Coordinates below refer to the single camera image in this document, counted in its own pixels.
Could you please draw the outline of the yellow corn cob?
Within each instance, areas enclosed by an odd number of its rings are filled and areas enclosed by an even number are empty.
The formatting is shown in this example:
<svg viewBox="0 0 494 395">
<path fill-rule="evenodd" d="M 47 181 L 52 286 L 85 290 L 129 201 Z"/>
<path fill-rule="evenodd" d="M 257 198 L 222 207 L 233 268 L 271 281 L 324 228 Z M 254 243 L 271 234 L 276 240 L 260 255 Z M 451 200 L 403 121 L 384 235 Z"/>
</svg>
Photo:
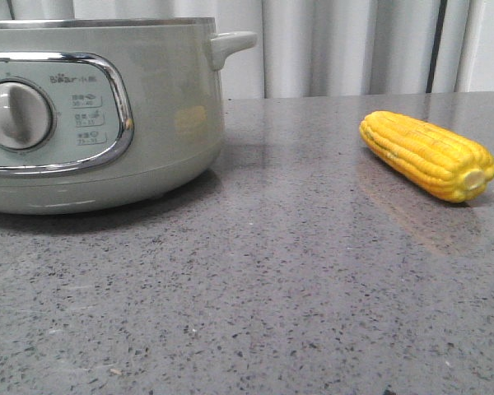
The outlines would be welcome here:
<svg viewBox="0 0 494 395">
<path fill-rule="evenodd" d="M 486 147 L 433 123 L 380 110 L 364 117 L 359 132 L 384 163 L 440 200 L 472 200 L 494 179 Z"/>
</svg>

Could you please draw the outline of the pale green electric cooking pot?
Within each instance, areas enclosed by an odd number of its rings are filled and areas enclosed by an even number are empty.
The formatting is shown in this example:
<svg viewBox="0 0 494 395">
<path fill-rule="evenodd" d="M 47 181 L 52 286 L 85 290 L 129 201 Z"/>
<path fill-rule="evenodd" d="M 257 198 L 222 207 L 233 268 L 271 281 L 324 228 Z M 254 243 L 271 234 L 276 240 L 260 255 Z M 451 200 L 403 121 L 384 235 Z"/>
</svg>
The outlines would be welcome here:
<svg viewBox="0 0 494 395">
<path fill-rule="evenodd" d="M 256 41 L 210 17 L 0 21 L 0 212 L 101 210 L 198 177 L 224 140 L 220 71 Z"/>
</svg>

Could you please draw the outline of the white pleated curtain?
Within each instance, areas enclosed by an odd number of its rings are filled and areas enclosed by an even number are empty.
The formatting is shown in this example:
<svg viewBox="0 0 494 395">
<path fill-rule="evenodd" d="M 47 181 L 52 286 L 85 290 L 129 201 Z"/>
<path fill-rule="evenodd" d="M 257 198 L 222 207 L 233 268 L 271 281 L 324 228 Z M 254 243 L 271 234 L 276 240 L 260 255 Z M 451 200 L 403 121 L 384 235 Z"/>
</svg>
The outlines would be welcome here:
<svg viewBox="0 0 494 395">
<path fill-rule="evenodd" d="M 494 1 L 0 1 L 0 20 L 202 16 L 259 37 L 227 99 L 494 91 Z"/>
</svg>

